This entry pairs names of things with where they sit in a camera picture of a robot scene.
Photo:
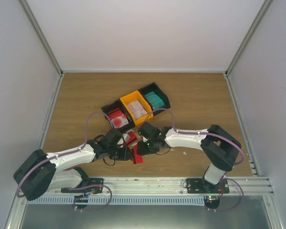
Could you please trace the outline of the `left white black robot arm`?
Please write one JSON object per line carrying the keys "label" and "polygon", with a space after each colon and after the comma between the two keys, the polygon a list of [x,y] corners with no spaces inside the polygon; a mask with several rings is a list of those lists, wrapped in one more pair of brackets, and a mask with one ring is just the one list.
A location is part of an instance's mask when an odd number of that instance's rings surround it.
{"label": "left white black robot arm", "polygon": [[104,161],[107,157],[113,161],[127,161],[131,159],[129,140],[128,134],[110,129],[107,134],[72,149],[54,153],[35,150],[13,175],[18,184],[16,196],[32,201],[56,189],[87,195],[96,188],[96,182],[79,165]]}

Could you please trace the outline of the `red credit card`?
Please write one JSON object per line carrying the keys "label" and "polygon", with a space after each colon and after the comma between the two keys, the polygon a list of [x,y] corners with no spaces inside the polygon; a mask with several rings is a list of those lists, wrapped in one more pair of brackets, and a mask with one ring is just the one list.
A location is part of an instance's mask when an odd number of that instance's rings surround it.
{"label": "red credit card", "polygon": [[138,148],[138,139],[134,133],[134,131],[129,131],[128,133],[124,134],[125,136],[125,143],[124,146],[130,147],[130,156],[132,163],[135,164],[141,164],[143,163],[143,157],[139,155],[139,148]]}

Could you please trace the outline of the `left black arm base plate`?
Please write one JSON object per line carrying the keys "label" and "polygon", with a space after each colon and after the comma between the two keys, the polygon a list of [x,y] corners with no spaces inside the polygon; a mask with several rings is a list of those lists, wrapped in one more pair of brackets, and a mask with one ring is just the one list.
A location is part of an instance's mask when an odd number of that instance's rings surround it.
{"label": "left black arm base plate", "polygon": [[[76,188],[82,188],[90,185],[102,185],[104,182],[103,178],[88,178],[86,180],[83,180]],[[61,193],[91,193],[91,194],[98,194],[102,193],[102,187],[97,186],[97,187],[90,187],[90,188],[85,188],[81,190],[71,190],[68,188],[61,188]]]}

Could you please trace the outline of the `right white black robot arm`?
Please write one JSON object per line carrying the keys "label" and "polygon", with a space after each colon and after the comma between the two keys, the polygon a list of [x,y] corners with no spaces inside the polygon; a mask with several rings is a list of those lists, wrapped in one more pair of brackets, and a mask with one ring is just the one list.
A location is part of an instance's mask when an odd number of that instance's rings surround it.
{"label": "right white black robot arm", "polygon": [[206,193],[218,189],[222,177],[233,169],[241,151],[241,144],[218,125],[211,125],[203,130],[180,130],[170,126],[158,129],[144,122],[138,134],[145,141],[138,142],[138,154],[141,156],[156,154],[163,147],[186,147],[203,151],[211,164],[204,173],[200,183]]}

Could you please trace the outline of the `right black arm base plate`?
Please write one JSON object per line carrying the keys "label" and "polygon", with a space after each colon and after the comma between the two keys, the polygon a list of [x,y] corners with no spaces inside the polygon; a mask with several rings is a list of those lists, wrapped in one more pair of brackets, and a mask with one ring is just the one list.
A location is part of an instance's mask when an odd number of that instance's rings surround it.
{"label": "right black arm base plate", "polygon": [[228,194],[230,192],[227,181],[214,185],[203,178],[187,178],[182,186],[187,189],[188,194]]}

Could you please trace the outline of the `yellow card bin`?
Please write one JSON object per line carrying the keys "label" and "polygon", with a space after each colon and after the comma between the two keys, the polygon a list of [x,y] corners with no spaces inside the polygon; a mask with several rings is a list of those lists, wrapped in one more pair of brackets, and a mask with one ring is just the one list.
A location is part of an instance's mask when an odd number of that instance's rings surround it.
{"label": "yellow card bin", "polygon": [[135,126],[141,124],[152,111],[151,106],[138,90],[121,97],[120,100],[129,112]]}

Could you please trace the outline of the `black card bin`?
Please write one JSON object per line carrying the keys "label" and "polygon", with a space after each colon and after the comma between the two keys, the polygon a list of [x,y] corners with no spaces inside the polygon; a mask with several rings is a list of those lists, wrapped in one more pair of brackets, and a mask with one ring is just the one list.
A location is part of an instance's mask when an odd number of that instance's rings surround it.
{"label": "black card bin", "polygon": [[113,127],[120,132],[126,133],[135,127],[133,118],[120,99],[103,106],[101,110],[107,114]]}
{"label": "black card bin", "polygon": [[152,113],[152,116],[163,112],[160,108],[171,108],[168,96],[155,82],[139,88],[136,92],[148,103],[152,111],[156,110]]}

